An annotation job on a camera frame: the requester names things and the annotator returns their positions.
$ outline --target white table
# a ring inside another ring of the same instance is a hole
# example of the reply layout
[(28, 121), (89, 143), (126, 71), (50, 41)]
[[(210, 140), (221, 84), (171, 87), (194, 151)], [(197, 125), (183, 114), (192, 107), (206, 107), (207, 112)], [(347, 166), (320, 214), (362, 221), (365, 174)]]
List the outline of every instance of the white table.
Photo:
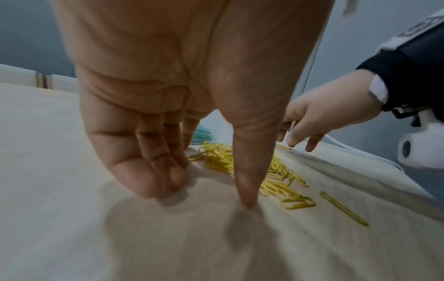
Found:
[(261, 197), (247, 212), (233, 180), (198, 163), (190, 188), (143, 201), (96, 160), (77, 94), (0, 83), (0, 280), (444, 280), (444, 215), (421, 187), (330, 145), (302, 150), (277, 153), (314, 208)]

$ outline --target wall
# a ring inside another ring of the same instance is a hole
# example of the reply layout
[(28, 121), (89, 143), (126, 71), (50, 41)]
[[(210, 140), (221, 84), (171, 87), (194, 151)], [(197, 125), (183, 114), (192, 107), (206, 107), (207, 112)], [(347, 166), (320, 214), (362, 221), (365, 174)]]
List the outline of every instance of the wall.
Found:
[[(359, 0), (355, 14), (342, 18), (345, 0), (337, 0), (322, 37), (304, 92), (353, 71), (377, 46), (444, 7), (442, 0)], [(398, 141), (415, 129), (411, 119), (391, 113), (331, 132), (335, 139), (396, 161)], [(444, 173), (406, 168), (406, 173), (444, 202)]]
[(47, 0), (0, 0), (0, 63), (73, 76)]

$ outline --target hand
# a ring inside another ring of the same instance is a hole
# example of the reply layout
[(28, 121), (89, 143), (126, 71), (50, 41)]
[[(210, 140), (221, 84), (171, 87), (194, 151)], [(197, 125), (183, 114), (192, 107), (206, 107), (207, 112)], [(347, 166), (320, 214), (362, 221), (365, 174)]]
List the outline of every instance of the hand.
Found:
[(218, 108), (235, 180), (254, 206), (283, 112), (332, 0), (53, 0), (86, 133), (144, 198), (185, 182), (183, 148)]
[(305, 150), (312, 152), (331, 130), (371, 120), (379, 115), (383, 103), (369, 92), (375, 77), (360, 69), (315, 88), (292, 101), (285, 112), (278, 141), (283, 141), (291, 123), (296, 121), (287, 144), (294, 147), (306, 138)]

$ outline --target white cable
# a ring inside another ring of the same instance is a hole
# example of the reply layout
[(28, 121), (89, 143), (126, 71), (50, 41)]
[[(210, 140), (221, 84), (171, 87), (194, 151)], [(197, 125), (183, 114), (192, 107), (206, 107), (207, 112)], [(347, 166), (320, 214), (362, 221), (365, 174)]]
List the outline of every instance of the white cable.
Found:
[(365, 152), (365, 151), (362, 151), (362, 150), (359, 150), (359, 149), (353, 148), (353, 147), (351, 147), (351, 146), (348, 146), (348, 145), (346, 145), (346, 144), (343, 144), (343, 143), (340, 142), (340, 141), (335, 140), (334, 138), (332, 138), (332, 137), (329, 136), (329, 135), (325, 135), (325, 136), (326, 136), (329, 140), (331, 140), (332, 142), (334, 142), (335, 144), (339, 145), (340, 147), (343, 147), (343, 148), (346, 148), (346, 149), (348, 149), (348, 150), (351, 150), (351, 151), (357, 152), (357, 153), (359, 153), (359, 154), (361, 154), (361, 155), (365, 155), (365, 156), (367, 156), (367, 157), (369, 157), (369, 158), (374, 158), (374, 159), (378, 159), (378, 160), (380, 160), (380, 161), (382, 161), (382, 162), (389, 163), (389, 164), (395, 166), (396, 168), (398, 168), (399, 170), (401, 170), (403, 173), (405, 173), (405, 172), (404, 172), (404, 169), (403, 169), (400, 165), (396, 164), (396, 163), (393, 162), (393, 161), (390, 161), (389, 159), (385, 159), (385, 158), (382, 158), (382, 157), (379, 157), (379, 156), (373, 155), (373, 154), (371, 154), (371, 153), (368, 153), (368, 152)]

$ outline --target dark sleeve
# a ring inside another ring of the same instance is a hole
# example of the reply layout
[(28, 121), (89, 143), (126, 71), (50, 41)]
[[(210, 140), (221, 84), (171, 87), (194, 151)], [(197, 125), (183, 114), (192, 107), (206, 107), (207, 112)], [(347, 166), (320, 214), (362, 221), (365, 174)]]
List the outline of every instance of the dark sleeve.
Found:
[(395, 51), (381, 51), (358, 66), (378, 74), (388, 90), (383, 110), (431, 106), (444, 119), (444, 24)]

